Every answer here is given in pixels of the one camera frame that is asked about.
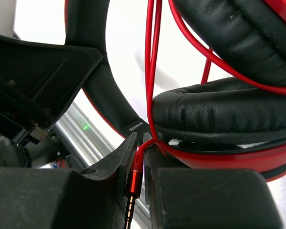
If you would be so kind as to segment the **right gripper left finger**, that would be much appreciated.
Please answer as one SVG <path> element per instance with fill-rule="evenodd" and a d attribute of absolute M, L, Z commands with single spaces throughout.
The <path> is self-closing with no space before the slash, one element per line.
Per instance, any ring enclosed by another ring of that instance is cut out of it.
<path fill-rule="evenodd" d="M 0 229 L 127 229 L 126 180 L 137 134 L 92 166 L 0 167 Z"/>

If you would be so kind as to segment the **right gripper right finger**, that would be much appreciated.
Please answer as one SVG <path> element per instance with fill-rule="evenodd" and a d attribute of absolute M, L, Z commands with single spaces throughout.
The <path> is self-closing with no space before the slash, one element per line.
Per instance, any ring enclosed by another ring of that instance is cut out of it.
<path fill-rule="evenodd" d="M 250 169 L 192 169 L 156 146 L 144 153 L 145 196 L 154 229 L 281 229 L 262 174 Z"/>

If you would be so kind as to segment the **red black headphones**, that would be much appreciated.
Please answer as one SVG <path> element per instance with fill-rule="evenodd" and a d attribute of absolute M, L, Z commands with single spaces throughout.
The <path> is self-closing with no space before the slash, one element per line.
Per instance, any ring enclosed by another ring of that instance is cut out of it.
<path fill-rule="evenodd" d="M 268 172 L 268 181 L 286 174 L 286 88 L 251 80 L 255 67 L 237 70 L 238 61 L 225 63 L 213 51 L 230 52 L 231 46 L 211 38 L 205 48 L 186 28 L 174 2 L 170 8 L 185 37 L 208 62 L 223 67 L 232 77 L 153 95 L 162 2 L 147 6 L 145 32 L 145 87 L 147 117 L 144 121 L 126 101 L 109 65 L 105 30 L 109 1 L 65 2 L 66 44 L 99 50 L 103 60 L 88 78 L 83 91 L 98 114 L 123 137 L 149 132 L 152 140 L 140 149 L 158 144 L 191 168 L 248 168 Z"/>

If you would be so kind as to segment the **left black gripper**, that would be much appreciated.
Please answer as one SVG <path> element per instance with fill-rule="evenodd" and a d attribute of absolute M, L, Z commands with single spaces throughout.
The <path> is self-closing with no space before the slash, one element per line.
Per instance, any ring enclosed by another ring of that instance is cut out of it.
<path fill-rule="evenodd" d="M 0 35 L 0 134 L 17 146 L 39 144 L 102 58 L 95 48 Z"/>

